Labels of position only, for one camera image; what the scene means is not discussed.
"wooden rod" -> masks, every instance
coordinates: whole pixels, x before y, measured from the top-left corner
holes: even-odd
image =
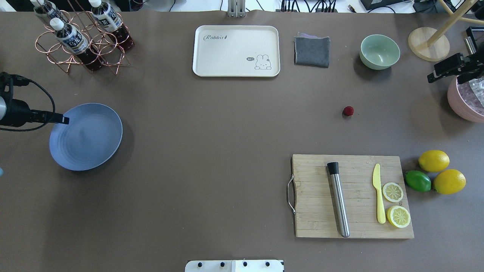
[[[451,28],[457,20],[464,15],[475,3],[477,0],[466,0],[464,3],[451,15],[451,17],[445,22],[444,26],[441,27],[437,32],[430,37],[427,41],[427,46],[431,47],[442,35]]]

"wooden cutting board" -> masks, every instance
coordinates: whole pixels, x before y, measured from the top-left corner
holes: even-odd
[[[383,198],[386,210],[393,205],[408,207],[400,158],[397,156],[302,155],[292,156],[295,188],[296,237],[342,238],[336,226],[331,180],[327,164],[339,163],[350,238],[412,239],[412,223],[396,228],[388,220],[377,221],[377,194],[372,185],[373,168],[381,165],[381,185],[395,182],[404,191],[400,203]]]

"rabbit tray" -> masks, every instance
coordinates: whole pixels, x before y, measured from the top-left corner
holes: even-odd
[[[271,26],[200,26],[195,31],[197,76],[272,77],[280,71],[279,33]]]

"brown table surface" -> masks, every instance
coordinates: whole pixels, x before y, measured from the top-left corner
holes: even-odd
[[[117,153],[84,172],[52,159],[51,124],[0,132],[0,271],[176,272],[189,260],[243,258],[283,259],[287,272],[482,270],[484,126],[452,111],[451,79],[428,84],[433,63],[407,45],[413,29],[438,28],[446,15],[122,15],[136,46],[131,67],[113,76],[82,67],[64,74],[34,49],[44,31],[34,14],[0,13],[0,70],[37,81],[61,113],[106,104],[124,128]],[[276,27],[279,75],[196,76],[195,29],[217,24]],[[467,55],[467,27],[446,34],[449,55]],[[298,31],[330,36],[329,69],[294,64]],[[400,46],[391,69],[359,60],[361,40],[375,33]],[[17,87],[15,98],[50,107],[34,86]],[[345,119],[348,105],[355,115]],[[405,171],[430,149],[447,152],[468,183],[450,196],[407,188],[414,239],[295,237],[286,202],[292,154],[396,155]]]

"yellow plastic knife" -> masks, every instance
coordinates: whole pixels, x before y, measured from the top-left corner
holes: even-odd
[[[380,224],[384,224],[387,220],[381,195],[380,164],[376,164],[375,169],[373,169],[373,187],[377,190],[377,219]]]

